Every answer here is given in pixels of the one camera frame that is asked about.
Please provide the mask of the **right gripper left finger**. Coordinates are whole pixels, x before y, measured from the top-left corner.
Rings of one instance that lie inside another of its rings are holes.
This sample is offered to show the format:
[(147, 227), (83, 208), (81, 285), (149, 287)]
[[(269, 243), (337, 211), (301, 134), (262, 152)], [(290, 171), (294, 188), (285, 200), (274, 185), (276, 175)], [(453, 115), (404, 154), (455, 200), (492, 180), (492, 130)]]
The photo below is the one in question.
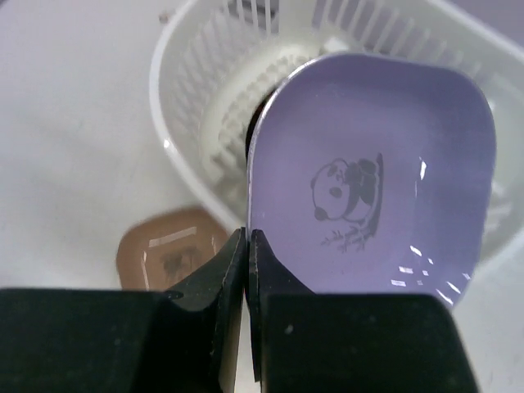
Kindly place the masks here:
[(246, 232), (165, 291), (6, 288), (4, 392), (232, 392)]

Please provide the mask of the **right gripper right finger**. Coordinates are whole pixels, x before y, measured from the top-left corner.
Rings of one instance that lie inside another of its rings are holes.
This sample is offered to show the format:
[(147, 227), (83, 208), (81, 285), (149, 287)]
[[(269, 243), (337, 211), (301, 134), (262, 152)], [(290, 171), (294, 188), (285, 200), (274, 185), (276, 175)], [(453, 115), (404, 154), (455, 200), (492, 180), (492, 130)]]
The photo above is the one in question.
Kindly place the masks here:
[(476, 392), (451, 313), (433, 296), (316, 294), (249, 236), (246, 299), (263, 392)]

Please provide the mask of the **purple square panda plate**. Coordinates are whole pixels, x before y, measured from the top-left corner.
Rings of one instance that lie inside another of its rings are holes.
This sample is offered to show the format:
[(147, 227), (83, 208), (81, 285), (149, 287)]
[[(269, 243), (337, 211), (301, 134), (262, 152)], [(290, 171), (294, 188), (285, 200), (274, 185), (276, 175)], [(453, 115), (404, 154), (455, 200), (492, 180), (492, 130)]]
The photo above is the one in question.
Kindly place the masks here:
[(246, 226), (316, 293), (416, 293), (456, 306), (479, 262), (495, 122), (464, 73), (339, 52), (264, 107)]

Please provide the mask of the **round black-rimmed plate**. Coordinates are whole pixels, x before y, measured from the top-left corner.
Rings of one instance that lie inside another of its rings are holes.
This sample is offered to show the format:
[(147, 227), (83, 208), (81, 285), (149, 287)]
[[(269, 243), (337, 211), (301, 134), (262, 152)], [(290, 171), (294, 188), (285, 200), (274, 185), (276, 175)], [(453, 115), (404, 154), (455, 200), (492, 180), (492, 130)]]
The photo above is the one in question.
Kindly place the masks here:
[(255, 126), (264, 110), (264, 107), (267, 103), (267, 100), (264, 99), (263, 101), (261, 101), (259, 103), (259, 105), (255, 108), (255, 111), (250, 119), (250, 122), (249, 124), (247, 125), (247, 128), (246, 128), (246, 137), (245, 137), (245, 157), (246, 159), (248, 159), (248, 155), (249, 155), (249, 150), (250, 150), (250, 145), (251, 145), (251, 139), (252, 139), (252, 136), (253, 136), (253, 133), (255, 131)]

